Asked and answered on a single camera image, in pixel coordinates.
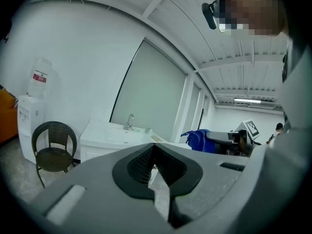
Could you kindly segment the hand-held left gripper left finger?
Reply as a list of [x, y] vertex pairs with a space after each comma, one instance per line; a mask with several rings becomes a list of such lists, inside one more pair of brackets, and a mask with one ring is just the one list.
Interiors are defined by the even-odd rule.
[[126, 195], [112, 170], [138, 146], [92, 158], [41, 191], [31, 219], [45, 232], [167, 232], [168, 223], [151, 200]]

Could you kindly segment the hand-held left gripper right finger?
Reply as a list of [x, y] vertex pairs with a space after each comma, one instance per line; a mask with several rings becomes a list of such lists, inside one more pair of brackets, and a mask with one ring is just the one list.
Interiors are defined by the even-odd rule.
[[234, 230], [235, 219], [248, 199], [238, 181], [249, 158], [192, 151], [170, 144], [155, 144], [158, 154], [170, 154], [187, 171], [172, 183], [187, 194], [174, 197], [172, 210], [182, 230]]

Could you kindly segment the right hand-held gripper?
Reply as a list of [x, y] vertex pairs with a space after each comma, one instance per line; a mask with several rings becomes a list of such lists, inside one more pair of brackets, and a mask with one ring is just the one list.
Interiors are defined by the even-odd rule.
[[227, 150], [227, 155], [250, 157], [253, 149], [261, 144], [256, 142], [260, 133], [252, 120], [245, 120], [231, 132], [209, 131], [206, 133], [206, 139], [220, 145], [230, 145], [233, 142], [238, 147], [232, 147]]

